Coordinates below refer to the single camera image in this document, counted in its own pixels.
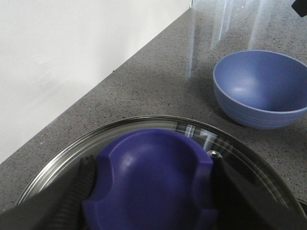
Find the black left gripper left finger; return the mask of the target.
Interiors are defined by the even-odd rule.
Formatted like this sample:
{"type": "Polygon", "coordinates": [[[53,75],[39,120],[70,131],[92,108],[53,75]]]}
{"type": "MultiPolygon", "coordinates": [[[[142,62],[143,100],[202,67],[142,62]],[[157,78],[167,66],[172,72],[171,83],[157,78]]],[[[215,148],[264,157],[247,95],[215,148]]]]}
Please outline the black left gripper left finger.
{"type": "Polygon", "coordinates": [[[0,215],[2,230],[86,230],[82,201],[91,193],[96,174],[93,156],[80,159],[72,177],[47,188],[0,215]]]}

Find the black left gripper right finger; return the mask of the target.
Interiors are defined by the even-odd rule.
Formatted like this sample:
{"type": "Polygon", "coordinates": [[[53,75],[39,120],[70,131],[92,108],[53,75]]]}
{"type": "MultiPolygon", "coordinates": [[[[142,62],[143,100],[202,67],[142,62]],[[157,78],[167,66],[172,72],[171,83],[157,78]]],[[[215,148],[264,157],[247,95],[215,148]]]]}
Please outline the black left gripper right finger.
{"type": "Polygon", "coordinates": [[[307,219],[277,203],[222,158],[213,159],[212,195],[219,230],[305,230],[307,219]]]}

